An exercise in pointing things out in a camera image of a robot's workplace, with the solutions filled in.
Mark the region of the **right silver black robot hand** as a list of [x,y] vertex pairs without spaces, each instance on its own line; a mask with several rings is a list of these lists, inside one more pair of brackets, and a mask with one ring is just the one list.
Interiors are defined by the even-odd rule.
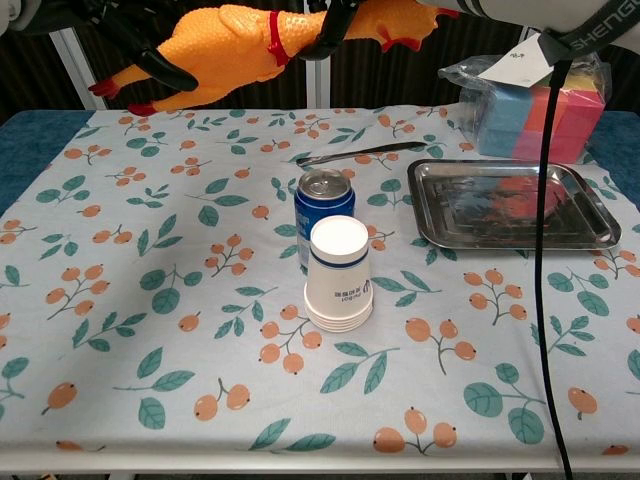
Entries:
[[297,56],[305,61],[322,61],[330,57],[346,37],[354,17],[364,0],[306,0],[311,13],[324,13],[315,40]]

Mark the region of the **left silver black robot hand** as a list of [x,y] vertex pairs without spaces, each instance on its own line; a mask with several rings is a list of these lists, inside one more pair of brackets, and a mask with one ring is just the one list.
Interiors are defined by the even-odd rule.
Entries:
[[175,26],[184,7],[179,0],[20,0],[18,15],[8,28],[30,35],[92,26],[121,52],[160,83],[178,91],[192,91],[195,77],[172,64],[159,51],[152,28]]

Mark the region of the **orange rubber chicken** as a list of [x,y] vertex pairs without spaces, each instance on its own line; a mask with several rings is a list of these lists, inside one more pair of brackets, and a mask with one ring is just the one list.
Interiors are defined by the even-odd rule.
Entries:
[[[395,45],[417,51],[437,28],[441,15],[458,14],[416,0],[364,0],[344,40],[374,40],[382,51]],[[133,104],[128,110],[137,116],[150,116],[202,106],[244,85],[271,80],[315,40],[324,17],[324,13],[261,10],[235,4],[193,10],[178,21],[159,51],[193,75],[196,88],[177,90],[161,101]]]

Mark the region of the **stainless steel tray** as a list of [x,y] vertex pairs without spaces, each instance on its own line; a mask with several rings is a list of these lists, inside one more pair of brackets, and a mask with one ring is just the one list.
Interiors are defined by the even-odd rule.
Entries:
[[[532,250],[536,242],[535,163],[418,160],[407,170],[422,237],[454,250]],[[549,250],[610,249],[621,227],[578,172],[549,164],[543,209]]]

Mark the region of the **blue drink can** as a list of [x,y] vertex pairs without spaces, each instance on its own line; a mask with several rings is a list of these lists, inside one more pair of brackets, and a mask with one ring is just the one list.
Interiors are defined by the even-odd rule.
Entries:
[[294,195],[299,261],[308,268],[310,237],[314,225],[332,215],[352,216],[355,192],[350,180],[340,171],[319,168],[306,172]]

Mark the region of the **floral print tablecloth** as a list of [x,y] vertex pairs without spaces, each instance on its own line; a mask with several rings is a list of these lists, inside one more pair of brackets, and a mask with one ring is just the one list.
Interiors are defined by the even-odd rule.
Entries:
[[[304,308],[294,198],[337,163],[374,309]],[[0,469],[122,453],[554,457],[530,252],[422,239],[407,169],[469,160],[460,109],[103,111],[0,216]]]

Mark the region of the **white paper card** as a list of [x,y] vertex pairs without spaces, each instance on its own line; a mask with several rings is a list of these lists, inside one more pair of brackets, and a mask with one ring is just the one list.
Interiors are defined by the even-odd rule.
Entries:
[[483,71],[479,77],[517,87],[532,87],[553,70],[539,45],[539,37],[539,33],[528,37]]

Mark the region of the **plastic bag of coloured blocks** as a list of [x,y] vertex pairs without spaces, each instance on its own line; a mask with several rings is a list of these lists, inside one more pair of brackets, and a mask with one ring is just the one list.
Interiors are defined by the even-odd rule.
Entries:
[[[482,79],[481,73],[499,59],[498,55],[472,56],[441,68],[438,76],[461,87],[460,128],[478,153],[537,162],[549,79],[529,88]],[[611,67],[597,54],[574,60],[557,100],[551,162],[574,164],[582,157],[611,96],[611,86]]]

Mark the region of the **white paper cup stack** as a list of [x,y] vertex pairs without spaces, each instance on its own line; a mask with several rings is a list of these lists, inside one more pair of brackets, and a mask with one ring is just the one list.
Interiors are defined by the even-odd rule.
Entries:
[[312,228],[304,303],[310,320],[333,333],[354,330],[371,315],[369,237],[359,220],[333,215]]

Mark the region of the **white partition frame post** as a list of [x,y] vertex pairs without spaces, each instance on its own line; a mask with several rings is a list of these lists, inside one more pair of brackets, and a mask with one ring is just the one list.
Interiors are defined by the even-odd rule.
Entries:
[[95,77],[76,31],[66,28],[50,33],[49,37],[83,107],[86,110],[106,110],[105,101],[89,91]]
[[306,106],[308,109],[328,109],[331,106],[331,58],[307,61]]

